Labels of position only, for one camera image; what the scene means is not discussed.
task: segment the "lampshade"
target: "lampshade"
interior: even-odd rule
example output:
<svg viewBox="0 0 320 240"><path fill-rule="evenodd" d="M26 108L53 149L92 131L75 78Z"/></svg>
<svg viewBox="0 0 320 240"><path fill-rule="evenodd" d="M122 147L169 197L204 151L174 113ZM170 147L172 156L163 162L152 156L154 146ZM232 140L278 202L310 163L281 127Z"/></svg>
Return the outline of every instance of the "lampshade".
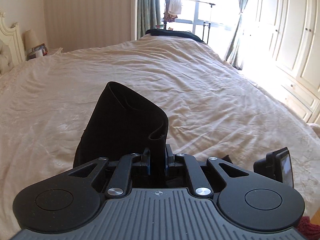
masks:
<svg viewBox="0 0 320 240"><path fill-rule="evenodd" d="M32 48L40 45L41 43L39 42L36 33L34 30L28 30L24 34L25 38L25 43L26 43L26 51L31 50Z"/></svg>

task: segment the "curtain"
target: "curtain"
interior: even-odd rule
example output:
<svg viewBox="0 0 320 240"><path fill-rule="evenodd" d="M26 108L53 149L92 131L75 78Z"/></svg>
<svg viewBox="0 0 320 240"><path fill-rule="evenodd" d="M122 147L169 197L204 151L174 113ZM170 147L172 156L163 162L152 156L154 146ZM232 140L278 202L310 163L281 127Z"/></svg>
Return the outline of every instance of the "curtain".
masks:
<svg viewBox="0 0 320 240"><path fill-rule="evenodd" d="M138 0L137 39L161 24L160 0Z"/></svg>
<svg viewBox="0 0 320 240"><path fill-rule="evenodd" d="M243 26L242 26L243 11L247 3L248 3L248 0L239 0L240 13L239 13L238 24L236 25L235 32L233 34L232 40L229 44L227 53L225 55L225 60L229 62L236 69L241 69L241 67L238 65L238 53L239 53L240 40L243 35Z"/></svg>

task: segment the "bed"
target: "bed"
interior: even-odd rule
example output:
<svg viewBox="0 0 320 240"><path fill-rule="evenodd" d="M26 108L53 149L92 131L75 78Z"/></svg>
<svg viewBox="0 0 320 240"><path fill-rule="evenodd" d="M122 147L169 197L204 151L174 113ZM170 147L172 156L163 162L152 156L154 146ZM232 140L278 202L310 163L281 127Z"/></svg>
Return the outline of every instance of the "bed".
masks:
<svg viewBox="0 0 320 240"><path fill-rule="evenodd" d="M254 161L287 146L305 214L312 216L320 206L316 133L206 44L146 35L27 62L19 26L6 28L3 16L0 40L11 60L0 77L0 239L19 230L12 202L20 190L72 168L108 81L134 89L166 112L174 153L198 160L229 154L252 170Z"/></svg>

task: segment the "dark blanket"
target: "dark blanket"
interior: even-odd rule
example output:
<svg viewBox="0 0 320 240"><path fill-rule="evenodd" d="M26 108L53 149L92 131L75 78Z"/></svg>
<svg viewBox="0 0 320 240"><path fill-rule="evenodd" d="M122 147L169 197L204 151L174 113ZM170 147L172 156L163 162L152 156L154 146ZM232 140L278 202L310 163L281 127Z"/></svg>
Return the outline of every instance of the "dark blanket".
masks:
<svg viewBox="0 0 320 240"><path fill-rule="evenodd" d="M151 34L151 36L177 36L182 38L193 39L198 42L204 43L198 36L194 35L190 32L180 32L180 31L172 31L172 30L162 30L162 29L151 29L147 30L146 34Z"/></svg>
<svg viewBox="0 0 320 240"><path fill-rule="evenodd" d="M143 153L164 160L168 133L165 112L130 88L108 82L99 97L76 150L73 167L99 157L118 161L123 155Z"/></svg>

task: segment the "picture frame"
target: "picture frame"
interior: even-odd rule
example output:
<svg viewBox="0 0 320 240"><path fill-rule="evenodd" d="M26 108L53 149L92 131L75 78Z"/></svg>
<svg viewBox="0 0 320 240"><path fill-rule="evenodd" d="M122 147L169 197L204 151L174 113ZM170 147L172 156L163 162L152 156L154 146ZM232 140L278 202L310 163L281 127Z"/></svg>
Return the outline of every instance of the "picture frame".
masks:
<svg viewBox="0 0 320 240"><path fill-rule="evenodd" d="M48 54L48 49L44 43L40 44L39 46L36 46L32 48L32 51L42 50L43 56Z"/></svg>

